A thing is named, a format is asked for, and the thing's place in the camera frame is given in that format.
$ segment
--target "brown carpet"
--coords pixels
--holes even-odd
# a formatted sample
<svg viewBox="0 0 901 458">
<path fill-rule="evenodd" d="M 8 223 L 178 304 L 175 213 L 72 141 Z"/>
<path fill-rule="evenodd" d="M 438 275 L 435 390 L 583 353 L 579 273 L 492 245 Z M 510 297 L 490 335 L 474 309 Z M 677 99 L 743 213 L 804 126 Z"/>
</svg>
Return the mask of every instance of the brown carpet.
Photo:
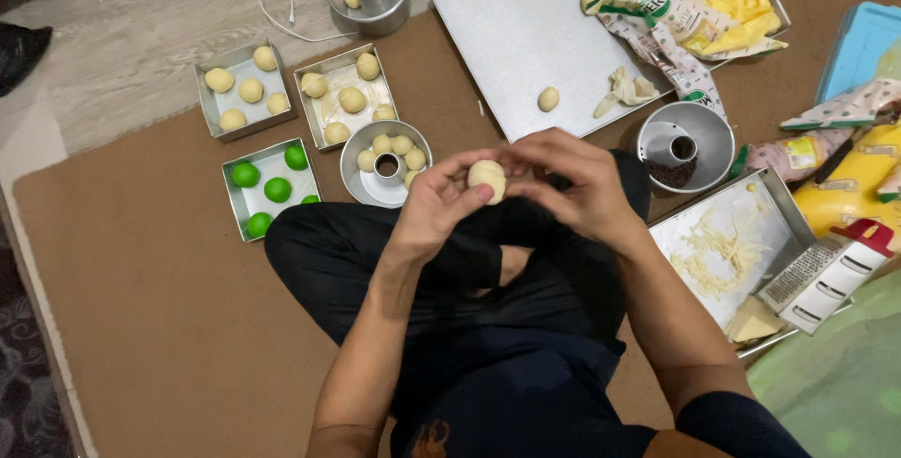
<svg viewBox="0 0 901 458">
<path fill-rule="evenodd" d="M 811 106 L 841 17 L 866 0 L 782 1 L 792 46 L 714 73 L 739 143 L 782 136 L 779 122 Z M 475 86 L 433 13 L 376 44 L 400 117 L 422 131 L 436 158 L 501 140 L 479 116 Z M 588 140 L 627 148 L 662 104 Z M 197 107 L 15 186 L 102 455 L 304 452 L 335 346 L 282 287 L 263 245 L 242 243 L 220 169 L 297 136 L 313 145 L 303 118 L 221 145 Z M 339 153 L 311 155 L 325 200 L 350 201 Z M 685 200 L 657 199 L 652 215 Z M 626 422 L 671 425 L 632 340 L 610 397 Z"/>
</svg>

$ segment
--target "cheese grater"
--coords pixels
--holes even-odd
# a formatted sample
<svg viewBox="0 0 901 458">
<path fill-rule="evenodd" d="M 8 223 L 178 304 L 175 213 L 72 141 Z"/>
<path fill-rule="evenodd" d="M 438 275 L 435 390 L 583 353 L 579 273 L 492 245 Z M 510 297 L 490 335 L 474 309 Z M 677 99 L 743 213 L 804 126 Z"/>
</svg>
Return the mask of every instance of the cheese grater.
<svg viewBox="0 0 901 458">
<path fill-rule="evenodd" d="M 858 219 L 847 228 L 833 227 L 755 296 L 789 325 L 811 335 L 892 257 L 888 244 L 894 234 L 872 219 Z"/>
</svg>

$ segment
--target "black bag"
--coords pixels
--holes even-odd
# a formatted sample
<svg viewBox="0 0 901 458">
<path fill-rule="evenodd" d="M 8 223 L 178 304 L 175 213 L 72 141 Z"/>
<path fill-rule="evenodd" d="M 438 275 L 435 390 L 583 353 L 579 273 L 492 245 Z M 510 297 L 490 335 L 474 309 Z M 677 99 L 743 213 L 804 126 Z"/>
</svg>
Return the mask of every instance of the black bag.
<svg viewBox="0 0 901 458">
<path fill-rule="evenodd" d="M 38 65 L 52 33 L 51 27 L 33 31 L 0 23 L 0 97 L 12 92 Z"/>
</svg>

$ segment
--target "green cloth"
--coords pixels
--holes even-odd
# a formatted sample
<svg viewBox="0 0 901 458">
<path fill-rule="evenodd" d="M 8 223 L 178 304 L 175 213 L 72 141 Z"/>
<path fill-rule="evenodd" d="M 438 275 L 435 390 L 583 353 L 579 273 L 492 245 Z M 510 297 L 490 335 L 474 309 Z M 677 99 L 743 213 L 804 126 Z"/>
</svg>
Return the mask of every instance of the green cloth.
<svg viewBox="0 0 901 458">
<path fill-rule="evenodd" d="M 748 372 L 760 403 L 816 458 L 901 455 L 901 271 L 854 298 Z"/>
</svg>

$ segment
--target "wooden floor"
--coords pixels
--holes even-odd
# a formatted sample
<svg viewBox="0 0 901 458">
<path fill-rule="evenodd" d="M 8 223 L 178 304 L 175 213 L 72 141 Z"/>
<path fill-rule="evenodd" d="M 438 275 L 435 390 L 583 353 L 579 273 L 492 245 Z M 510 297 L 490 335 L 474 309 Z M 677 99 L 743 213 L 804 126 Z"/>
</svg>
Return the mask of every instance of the wooden floor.
<svg viewBox="0 0 901 458">
<path fill-rule="evenodd" d="M 287 26 L 288 0 L 265 0 Z M 428 0 L 412 0 L 422 12 Z M 295 0 L 295 31 L 336 33 L 326 0 Z M 309 43 L 275 28 L 256 0 L 0 0 L 0 20 L 50 25 L 36 75 L 0 100 L 0 118 L 51 112 L 67 153 L 84 151 L 198 102 L 193 65 L 269 37 L 287 65 L 344 44 Z"/>
</svg>

